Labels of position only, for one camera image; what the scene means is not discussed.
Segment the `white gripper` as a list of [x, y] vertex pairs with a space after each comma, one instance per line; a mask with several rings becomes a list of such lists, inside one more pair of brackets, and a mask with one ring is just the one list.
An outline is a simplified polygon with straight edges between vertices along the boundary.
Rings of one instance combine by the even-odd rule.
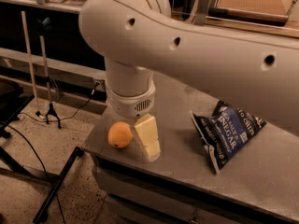
[[[149, 89], [140, 95], [125, 97], [107, 87], [107, 103], [120, 116], [137, 118], [151, 111], [154, 106], [155, 85], [151, 81]], [[134, 125], [138, 143], [148, 161], [155, 161], [161, 153], [156, 118], [150, 114], [138, 119]]]

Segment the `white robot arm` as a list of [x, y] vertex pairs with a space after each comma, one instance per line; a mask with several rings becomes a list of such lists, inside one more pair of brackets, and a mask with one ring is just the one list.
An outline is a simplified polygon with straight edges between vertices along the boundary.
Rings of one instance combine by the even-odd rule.
[[168, 0], [88, 0], [85, 42], [104, 56], [107, 99], [123, 117], [152, 97], [157, 71], [299, 134], [299, 41], [170, 16]]

